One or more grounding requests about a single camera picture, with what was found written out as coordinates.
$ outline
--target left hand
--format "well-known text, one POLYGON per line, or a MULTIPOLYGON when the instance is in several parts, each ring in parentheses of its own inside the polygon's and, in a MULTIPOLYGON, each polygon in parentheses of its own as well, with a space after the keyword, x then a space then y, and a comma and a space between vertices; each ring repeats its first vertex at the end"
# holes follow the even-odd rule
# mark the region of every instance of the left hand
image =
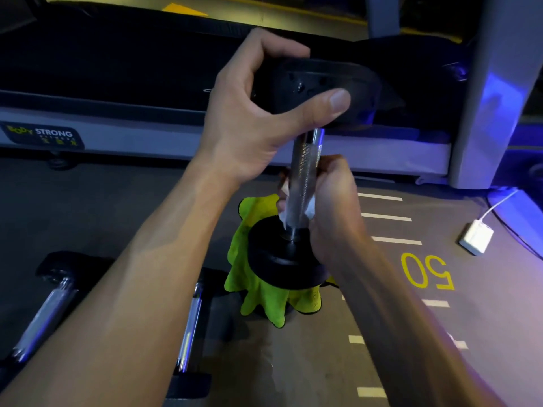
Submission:
POLYGON ((309 48, 256 28, 217 75, 196 157, 203 157, 234 185, 258 176, 279 147, 333 121, 351 102, 346 90, 336 88, 286 113, 264 111, 250 100, 254 73, 264 55, 309 57, 309 48))

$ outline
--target microfiber cloth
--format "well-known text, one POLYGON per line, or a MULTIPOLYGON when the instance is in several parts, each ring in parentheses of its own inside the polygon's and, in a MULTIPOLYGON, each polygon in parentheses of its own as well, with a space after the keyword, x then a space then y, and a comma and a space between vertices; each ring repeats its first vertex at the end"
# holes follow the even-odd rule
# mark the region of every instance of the microfiber cloth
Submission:
POLYGON ((273 194, 268 197, 248 197, 241 201, 238 210, 242 221, 228 250, 228 262, 232 269, 228 273, 224 288, 229 292, 247 291, 241 306, 242 315, 251 314, 260 304, 273 325, 282 328, 285 325, 287 303, 300 313, 310 314, 320 310, 321 301, 319 287, 306 290, 281 289, 258 278, 249 267, 247 261, 249 230, 263 218, 277 215, 278 199, 279 196, 273 194))

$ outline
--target fingernail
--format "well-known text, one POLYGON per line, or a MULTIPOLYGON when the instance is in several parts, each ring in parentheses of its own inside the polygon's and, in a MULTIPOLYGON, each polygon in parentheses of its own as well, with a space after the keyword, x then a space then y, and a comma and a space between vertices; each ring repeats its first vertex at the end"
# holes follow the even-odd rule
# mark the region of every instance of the fingernail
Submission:
POLYGON ((331 95, 330 104, 334 115, 344 113, 351 104, 351 95, 342 88, 331 95))

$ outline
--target hand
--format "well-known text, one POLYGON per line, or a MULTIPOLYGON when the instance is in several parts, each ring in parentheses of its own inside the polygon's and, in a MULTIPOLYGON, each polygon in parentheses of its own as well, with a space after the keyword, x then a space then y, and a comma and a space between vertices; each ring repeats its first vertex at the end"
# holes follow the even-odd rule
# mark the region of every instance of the hand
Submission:
POLYGON ((311 248, 317 260, 333 267, 341 243, 367 237, 360 215, 358 191, 347 160, 322 156, 315 189, 315 217, 309 222, 311 248))
POLYGON ((309 57, 309 48, 256 28, 217 75, 197 157, 236 185, 258 176, 283 144, 333 121, 351 102, 346 90, 336 88, 283 114, 264 111, 250 100, 264 55, 309 57))

